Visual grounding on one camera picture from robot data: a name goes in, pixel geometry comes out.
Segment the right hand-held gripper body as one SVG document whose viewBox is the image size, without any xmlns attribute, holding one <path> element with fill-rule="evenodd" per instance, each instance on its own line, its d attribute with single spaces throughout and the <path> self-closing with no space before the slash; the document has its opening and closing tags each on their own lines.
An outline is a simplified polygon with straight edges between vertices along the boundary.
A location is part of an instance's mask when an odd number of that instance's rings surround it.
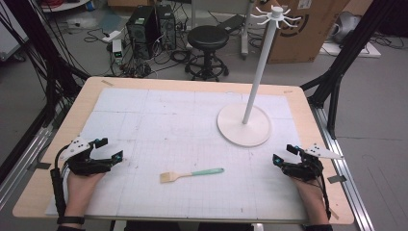
<svg viewBox="0 0 408 231">
<path fill-rule="evenodd" d="M 313 144 L 306 149 L 300 148 L 299 156 L 300 162 L 298 164 L 284 161 L 284 164 L 280 168 L 285 175 L 300 178 L 303 181 L 310 181 L 322 176 L 323 165 L 319 160 L 320 158 L 338 160 L 342 158 L 341 155 L 317 144 Z"/>
</svg>

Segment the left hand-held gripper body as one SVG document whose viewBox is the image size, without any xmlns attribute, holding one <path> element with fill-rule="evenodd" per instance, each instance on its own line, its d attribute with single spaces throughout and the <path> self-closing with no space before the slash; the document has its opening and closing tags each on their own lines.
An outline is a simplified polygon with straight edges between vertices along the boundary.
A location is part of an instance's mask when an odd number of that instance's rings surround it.
<svg viewBox="0 0 408 231">
<path fill-rule="evenodd" d="M 77 137 L 62 152 L 59 159 L 65 161 L 69 169 L 76 175 L 88 176 L 110 171 L 113 166 L 111 159 L 92 159 L 90 152 L 94 148 L 93 141 Z"/>
</svg>

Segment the white hook rack stand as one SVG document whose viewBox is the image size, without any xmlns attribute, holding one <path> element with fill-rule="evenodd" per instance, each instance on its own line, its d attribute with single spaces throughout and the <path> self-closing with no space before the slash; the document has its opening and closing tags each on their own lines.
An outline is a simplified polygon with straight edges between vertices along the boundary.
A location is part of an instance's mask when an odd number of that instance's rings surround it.
<svg viewBox="0 0 408 231">
<path fill-rule="evenodd" d="M 300 20 L 301 17 L 288 16 L 291 11 L 281 6 L 271 6 L 269 12 L 256 8 L 258 15 L 253 17 L 262 18 L 259 25 L 267 26 L 263 47 L 251 91 L 246 104 L 237 103 L 225 106 L 217 115 L 217 128 L 220 134 L 231 143 L 243 147 L 254 147 L 265 143 L 271 135 L 271 123 L 268 114 L 254 105 L 258 88 L 264 74 L 268 60 L 268 54 L 273 44 L 275 33 L 284 23 L 290 28 L 295 28 L 292 21 Z"/>
</svg>

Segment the teal handled wooden brush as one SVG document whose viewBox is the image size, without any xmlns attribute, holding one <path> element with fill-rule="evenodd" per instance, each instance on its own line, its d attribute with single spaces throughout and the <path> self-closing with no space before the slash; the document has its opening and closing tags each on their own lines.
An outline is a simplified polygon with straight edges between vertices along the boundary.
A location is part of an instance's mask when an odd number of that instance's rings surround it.
<svg viewBox="0 0 408 231">
<path fill-rule="evenodd" d="M 188 172 L 188 173 L 177 173 L 177 172 L 174 172 L 174 171 L 164 172 L 164 173 L 160 174 L 160 182 L 161 183 L 169 183 L 169 182 L 174 182 L 177 179 L 182 178 L 182 177 L 218 174 L 218 173 L 222 173 L 223 171 L 224 171 L 224 169 L 222 167 L 220 167 L 220 168 L 211 168 L 211 169 L 193 171 L 193 172 Z"/>
</svg>

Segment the white grid mat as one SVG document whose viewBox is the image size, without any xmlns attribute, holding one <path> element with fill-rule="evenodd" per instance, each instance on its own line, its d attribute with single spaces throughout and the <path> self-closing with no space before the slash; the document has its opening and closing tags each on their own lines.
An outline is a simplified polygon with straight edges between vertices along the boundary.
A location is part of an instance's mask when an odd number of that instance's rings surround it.
<svg viewBox="0 0 408 231">
<path fill-rule="evenodd" d="M 82 129 L 87 141 L 107 138 L 94 159 L 123 151 L 98 183 L 87 213 L 91 217 L 248 220 L 298 222 L 306 218 L 293 182 L 272 163 L 288 162 L 286 150 L 298 134 L 285 96 L 259 95 L 272 134 L 260 146 L 244 148 L 217 129 L 217 115 L 247 97 L 233 92 L 103 90 Z M 161 183 L 164 172 L 188 173 L 222 167 L 218 174 Z"/>
</svg>

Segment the white power strip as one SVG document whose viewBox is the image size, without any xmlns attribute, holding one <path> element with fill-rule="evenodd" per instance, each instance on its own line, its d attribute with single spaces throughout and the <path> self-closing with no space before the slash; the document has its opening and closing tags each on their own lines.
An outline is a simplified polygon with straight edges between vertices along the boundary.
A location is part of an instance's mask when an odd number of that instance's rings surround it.
<svg viewBox="0 0 408 231">
<path fill-rule="evenodd" d="M 102 40 L 104 42 L 110 42 L 113 39 L 116 39 L 120 34 L 121 34 L 120 31 L 112 31 L 111 33 L 109 33 L 109 35 L 107 37 L 102 38 Z"/>
</svg>

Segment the flat white board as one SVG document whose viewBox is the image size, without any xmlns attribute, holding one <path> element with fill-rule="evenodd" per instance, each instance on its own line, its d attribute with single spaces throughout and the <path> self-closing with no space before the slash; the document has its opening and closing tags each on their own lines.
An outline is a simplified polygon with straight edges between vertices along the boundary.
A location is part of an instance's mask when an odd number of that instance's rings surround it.
<svg viewBox="0 0 408 231">
<path fill-rule="evenodd" d="M 319 52 L 321 55 L 337 57 L 343 50 L 346 50 L 346 48 L 342 49 L 338 43 L 328 41 L 323 44 Z M 359 58 L 379 59 L 381 57 L 381 53 L 370 42 L 360 49 L 352 49 L 352 52 L 358 52 Z"/>
</svg>

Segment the large black computer tower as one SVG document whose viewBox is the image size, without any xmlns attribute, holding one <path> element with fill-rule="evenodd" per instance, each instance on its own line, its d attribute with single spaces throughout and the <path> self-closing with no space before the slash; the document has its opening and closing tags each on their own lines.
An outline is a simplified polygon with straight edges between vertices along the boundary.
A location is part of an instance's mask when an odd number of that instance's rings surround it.
<svg viewBox="0 0 408 231">
<path fill-rule="evenodd" d="M 159 38 L 156 11 L 153 6 L 136 7 L 126 29 L 133 45 L 134 56 L 144 60 L 153 57 L 153 44 Z"/>
</svg>

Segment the white metal floor stand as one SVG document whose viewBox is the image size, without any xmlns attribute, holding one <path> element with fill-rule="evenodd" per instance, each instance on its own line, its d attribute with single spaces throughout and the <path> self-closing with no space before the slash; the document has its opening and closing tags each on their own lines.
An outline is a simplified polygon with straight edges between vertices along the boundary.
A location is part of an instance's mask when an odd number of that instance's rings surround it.
<svg viewBox="0 0 408 231">
<path fill-rule="evenodd" d="M 246 59 L 249 51 L 248 51 L 248 27 L 250 22 L 250 16 L 255 5 L 255 0 L 248 0 L 246 13 L 244 16 L 244 24 L 243 28 L 241 29 L 241 57 L 243 60 Z"/>
</svg>

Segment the grey rounded appliance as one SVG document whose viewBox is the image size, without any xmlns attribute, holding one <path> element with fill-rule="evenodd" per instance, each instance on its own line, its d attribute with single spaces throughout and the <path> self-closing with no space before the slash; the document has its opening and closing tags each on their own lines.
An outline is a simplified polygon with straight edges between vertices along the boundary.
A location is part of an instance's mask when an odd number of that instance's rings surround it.
<svg viewBox="0 0 408 231">
<path fill-rule="evenodd" d="M 332 27 L 330 38 L 338 44 L 345 42 L 360 21 L 360 16 L 350 12 L 342 12 Z"/>
</svg>

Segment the slim black computer tower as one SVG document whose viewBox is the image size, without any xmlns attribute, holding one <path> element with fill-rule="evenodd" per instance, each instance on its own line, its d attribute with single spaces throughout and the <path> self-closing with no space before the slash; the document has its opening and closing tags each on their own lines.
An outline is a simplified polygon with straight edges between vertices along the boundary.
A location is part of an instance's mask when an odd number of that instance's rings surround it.
<svg viewBox="0 0 408 231">
<path fill-rule="evenodd" d="M 175 17 L 170 5 L 157 5 L 156 15 L 162 47 L 166 50 L 174 50 L 176 48 Z"/>
</svg>

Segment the black round stool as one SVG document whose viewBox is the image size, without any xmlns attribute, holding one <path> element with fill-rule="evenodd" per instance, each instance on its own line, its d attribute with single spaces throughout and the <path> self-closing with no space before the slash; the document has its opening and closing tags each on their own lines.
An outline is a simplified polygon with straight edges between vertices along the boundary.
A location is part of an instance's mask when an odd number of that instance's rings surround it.
<svg viewBox="0 0 408 231">
<path fill-rule="evenodd" d="M 188 43 L 203 52 L 202 55 L 191 58 L 185 66 L 185 71 L 192 75 L 192 80 L 215 79 L 218 82 L 220 75 L 229 75 L 228 67 L 216 55 L 217 50 L 223 48 L 228 40 L 226 30 L 213 25 L 197 26 L 188 33 Z"/>
</svg>

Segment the black flat case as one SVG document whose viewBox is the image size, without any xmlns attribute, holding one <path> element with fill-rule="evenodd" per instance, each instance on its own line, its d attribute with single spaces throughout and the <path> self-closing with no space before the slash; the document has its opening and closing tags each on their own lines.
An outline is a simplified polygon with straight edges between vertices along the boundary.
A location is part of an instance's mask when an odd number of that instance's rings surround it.
<svg viewBox="0 0 408 231">
<path fill-rule="evenodd" d="M 244 24 L 245 18 L 240 14 L 228 18 L 217 25 L 218 28 L 224 29 L 228 34 L 240 29 Z"/>
</svg>

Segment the aluminium rail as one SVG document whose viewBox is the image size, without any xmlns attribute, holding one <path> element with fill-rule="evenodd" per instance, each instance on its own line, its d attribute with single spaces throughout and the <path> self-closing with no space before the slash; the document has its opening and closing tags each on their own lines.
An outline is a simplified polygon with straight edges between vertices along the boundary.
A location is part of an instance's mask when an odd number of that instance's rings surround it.
<svg viewBox="0 0 408 231">
<path fill-rule="evenodd" d="M 31 169 L 35 169 L 36 164 L 40 162 L 40 156 L 50 144 L 52 135 L 52 128 L 41 127 L 30 136 L 29 143 L 23 149 L 22 155 L 0 184 L 0 211 L 6 206 L 24 175 Z"/>
<path fill-rule="evenodd" d="M 356 222 L 358 229 L 360 231 L 375 231 L 372 221 L 370 219 L 369 213 L 364 205 L 363 199 L 359 194 L 357 186 L 352 177 L 351 171 L 348 167 L 348 164 L 344 158 L 344 154 L 341 150 L 341 147 L 336 139 L 333 139 L 329 133 L 329 130 L 326 128 L 327 124 L 327 115 L 324 109 L 317 109 L 311 107 L 311 111 L 315 117 L 316 123 L 319 127 L 322 139 L 325 143 L 325 146 L 336 154 L 341 156 L 341 159 L 335 159 L 332 161 L 332 165 L 338 176 L 343 176 L 344 181 L 341 182 L 341 185 L 344 190 L 344 195 L 347 198 L 347 203 L 353 214 L 354 221 Z"/>
</svg>

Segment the black metal frame post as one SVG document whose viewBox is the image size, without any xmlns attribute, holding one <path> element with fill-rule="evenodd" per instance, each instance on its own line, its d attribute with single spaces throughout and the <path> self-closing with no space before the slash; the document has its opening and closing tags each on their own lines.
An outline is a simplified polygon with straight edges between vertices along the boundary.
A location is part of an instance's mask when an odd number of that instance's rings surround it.
<svg viewBox="0 0 408 231">
<path fill-rule="evenodd" d="M 315 92 L 308 97 L 309 104 L 315 108 L 322 109 L 325 100 L 330 98 L 326 128 L 329 130 L 333 139 L 336 138 L 335 126 L 341 82 L 345 73 L 358 57 L 358 52 L 354 53 L 352 49 L 360 49 L 370 41 L 371 36 L 391 13 L 397 1 L 398 0 L 373 0 L 366 13 L 362 16 L 356 29 L 345 42 L 344 47 L 346 50 L 343 50 L 337 56 L 328 70 L 322 75 L 300 86 L 303 90 L 309 90 L 313 87 L 317 88 Z"/>
<path fill-rule="evenodd" d="M 3 6 L 8 7 L 28 40 L 24 41 L 1 13 L 0 22 L 21 45 L 36 74 L 46 83 L 46 104 L 41 112 L 44 114 L 44 125 L 48 125 L 55 119 L 58 103 L 64 98 L 74 98 L 80 92 L 81 86 L 75 77 L 88 80 L 90 75 L 62 57 L 40 20 L 41 13 L 31 0 L 3 0 L 3 3 L 0 2 L 0 9 Z"/>
</svg>

